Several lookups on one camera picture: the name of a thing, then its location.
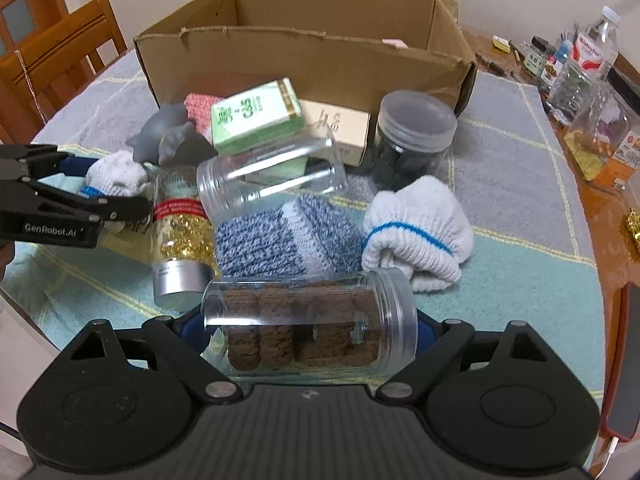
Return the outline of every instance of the silver bottle cap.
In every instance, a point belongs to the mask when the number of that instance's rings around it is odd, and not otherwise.
[[[154,303],[159,308],[186,312],[202,302],[202,294],[213,279],[211,267],[193,260],[165,262],[154,266]]]

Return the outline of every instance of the door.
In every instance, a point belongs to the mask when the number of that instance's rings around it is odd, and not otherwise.
[[[66,14],[64,0],[0,0],[0,57]]]

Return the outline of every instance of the pink knitted fabric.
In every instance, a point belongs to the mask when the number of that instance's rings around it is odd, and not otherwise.
[[[196,131],[207,137],[211,142],[210,133],[207,134],[209,125],[211,124],[211,105],[218,101],[222,101],[220,97],[203,94],[189,94],[184,100],[184,106],[187,108],[187,117],[196,125]]]

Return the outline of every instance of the tablecloth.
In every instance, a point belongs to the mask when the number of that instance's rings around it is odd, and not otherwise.
[[[59,111],[35,142],[79,155],[126,149],[158,109],[131,52]],[[604,383],[604,315],[593,249],[574,175],[536,88],[479,73],[439,178],[460,200],[476,234],[459,284],[416,294],[435,319],[478,330],[528,321],[594,397]],[[351,175],[332,199],[357,224],[375,188]],[[82,179],[47,183],[78,190]],[[161,313],[153,303],[148,234],[107,233],[95,250],[17,244],[2,287],[59,348],[94,318],[115,328]]]

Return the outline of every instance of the white box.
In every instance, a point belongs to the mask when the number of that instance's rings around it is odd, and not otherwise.
[[[306,124],[326,124],[334,133],[342,161],[359,166],[367,147],[369,118],[367,112],[300,99]]]

